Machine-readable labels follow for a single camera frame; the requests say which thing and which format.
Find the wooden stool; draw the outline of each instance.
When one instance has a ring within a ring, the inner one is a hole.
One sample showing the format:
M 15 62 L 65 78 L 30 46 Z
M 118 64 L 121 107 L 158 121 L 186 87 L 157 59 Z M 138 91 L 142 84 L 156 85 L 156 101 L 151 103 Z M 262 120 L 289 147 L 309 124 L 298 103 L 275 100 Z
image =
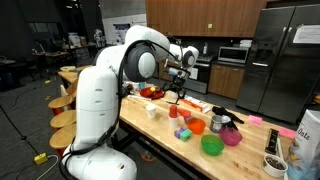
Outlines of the wooden stool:
M 59 97 L 57 99 L 52 100 L 48 106 L 49 106 L 49 108 L 52 109 L 53 114 L 56 116 L 62 112 L 60 108 L 71 105 L 72 102 L 73 102 L 72 96 L 62 96 L 62 97 Z
M 50 146 L 56 149 L 62 157 L 64 150 L 72 143 L 76 136 L 76 124 L 70 124 L 55 132 L 49 141 Z
M 50 125 L 55 131 L 58 131 L 60 128 L 75 123 L 76 119 L 76 110 L 64 111 L 53 117 L 50 121 Z

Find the orange chair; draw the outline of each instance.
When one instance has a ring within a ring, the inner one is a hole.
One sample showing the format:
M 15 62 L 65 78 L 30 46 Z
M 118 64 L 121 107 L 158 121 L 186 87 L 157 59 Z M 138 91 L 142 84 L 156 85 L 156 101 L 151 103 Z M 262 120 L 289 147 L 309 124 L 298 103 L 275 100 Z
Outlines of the orange chair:
M 52 109 L 53 114 L 56 116 L 62 112 L 61 108 L 65 106 L 71 106 L 71 109 L 75 109 L 75 98 L 77 94 L 78 79 L 75 80 L 67 89 L 67 96 L 62 96 L 52 100 L 49 103 L 49 108 Z
M 55 131 L 58 131 L 65 126 L 75 123 L 76 119 L 76 110 L 64 111 L 53 117 L 50 125 Z
M 59 129 L 55 132 L 49 141 L 50 146 L 56 149 L 60 155 L 63 156 L 65 149 L 72 143 L 73 138 L 76 136 L 76 124 L 70 124 Z

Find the orange bowl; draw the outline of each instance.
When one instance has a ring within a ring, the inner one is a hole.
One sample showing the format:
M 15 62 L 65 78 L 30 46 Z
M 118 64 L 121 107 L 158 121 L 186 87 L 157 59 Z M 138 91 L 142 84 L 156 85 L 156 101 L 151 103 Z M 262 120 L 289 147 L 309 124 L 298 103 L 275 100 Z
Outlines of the orange bowl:
M 187 122 L 187 126 L 194 134 L 201 134 L 206 127 L 206 123 L 202 119 L 193 118 Z

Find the green bowl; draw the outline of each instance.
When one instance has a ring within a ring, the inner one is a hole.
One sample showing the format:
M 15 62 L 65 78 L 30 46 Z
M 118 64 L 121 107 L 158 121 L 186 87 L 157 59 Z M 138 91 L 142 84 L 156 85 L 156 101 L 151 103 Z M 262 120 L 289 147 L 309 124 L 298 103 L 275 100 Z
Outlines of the green bowl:
M 203 151 L 211 156 L 217 156 L 224 149 L 223 141 L 214 135 L 205 135 L 201 138 Z

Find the stainless steel refrigerator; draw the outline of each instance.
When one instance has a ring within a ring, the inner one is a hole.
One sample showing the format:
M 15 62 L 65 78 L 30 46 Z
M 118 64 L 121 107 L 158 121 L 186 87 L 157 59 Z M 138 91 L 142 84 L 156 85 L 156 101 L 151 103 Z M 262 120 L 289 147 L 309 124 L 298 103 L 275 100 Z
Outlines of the stainless steel refrigerator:
M 320 25 L 319 17 L 320 5 L 261 11 L 237 106 L 291 123 L 299 119 L 319 81 L 320 32 L 315 42 L 294 38 L 305 38 L 298 29 Z

